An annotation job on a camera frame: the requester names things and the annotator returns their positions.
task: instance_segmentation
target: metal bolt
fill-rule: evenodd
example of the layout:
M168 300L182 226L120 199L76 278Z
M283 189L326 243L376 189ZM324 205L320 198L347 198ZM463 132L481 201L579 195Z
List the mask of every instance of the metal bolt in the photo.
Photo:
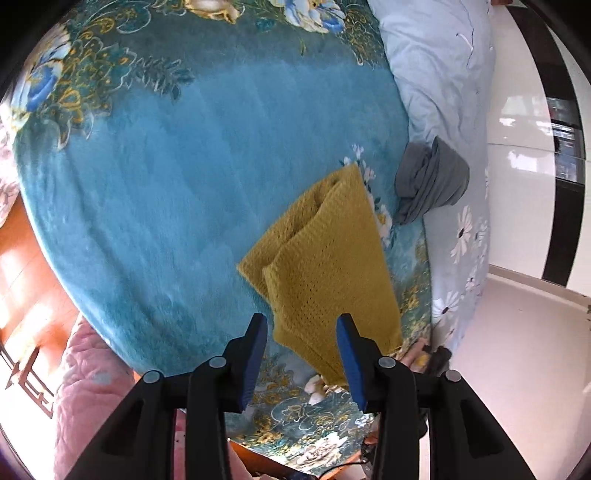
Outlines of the metal bolt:
M226 359L222 356L215 356L209 361L209 366L212 368L221 368L226 366Z
M445 372L445 378L450 382L457 383L462 379L462 374L457 370L448 370Z
M396 360L391 356L383 356L378 360L378 365L384 368L393 368L396 365Z
M161 376L162 374L158 370L150 370L144 374L142 380L146 383L156 383L160 380Z

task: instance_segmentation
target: bed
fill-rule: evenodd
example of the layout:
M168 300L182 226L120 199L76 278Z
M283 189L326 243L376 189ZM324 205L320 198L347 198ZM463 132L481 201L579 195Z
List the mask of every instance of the bed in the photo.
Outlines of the bed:
M272 321L236 263L305 189L356 163L401 312L389 353L433 326L455 348L488 266L488 14L482 0L79 3L0 108L76 306L136 372L193 369L253 312ZM468 190L394 225L407 142L436 135L468 163ZM372 418L315 375L270 336L229 435L304 472L344 461Z

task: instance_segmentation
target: teal floral blanket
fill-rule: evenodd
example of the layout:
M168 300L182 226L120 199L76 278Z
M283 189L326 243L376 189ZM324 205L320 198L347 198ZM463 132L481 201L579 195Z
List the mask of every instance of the teal floral blanket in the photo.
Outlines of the teal floral blanket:
M403 348L428 335L423 223L392 225L408 118L383 52L356 0L85 0L39 43L0 109L22 195L64 288L133 369L190 371L253 312L272 323L236 263L352 162ZM344 461L371 417L315 374L270 338L229 434L301 471Z

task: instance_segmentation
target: folded yellow garment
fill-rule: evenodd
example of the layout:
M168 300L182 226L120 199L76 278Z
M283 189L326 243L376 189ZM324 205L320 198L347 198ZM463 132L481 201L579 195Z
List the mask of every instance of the folded yellow garment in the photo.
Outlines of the folded yellow garment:
M346 385L336 320L350 313L384 354L402 343L400 311L356 164L306 191L248 252L239 272L269 303L274 339L329 385Z

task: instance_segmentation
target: wooden floor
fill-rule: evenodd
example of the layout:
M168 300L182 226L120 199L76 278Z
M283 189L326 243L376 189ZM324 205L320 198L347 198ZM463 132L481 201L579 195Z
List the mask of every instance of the wooden floor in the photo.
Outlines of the wooden floor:
M78 310L43 256L20 196L0 228L0 298L2 343L15 361L39 346L34 371L49 381Z

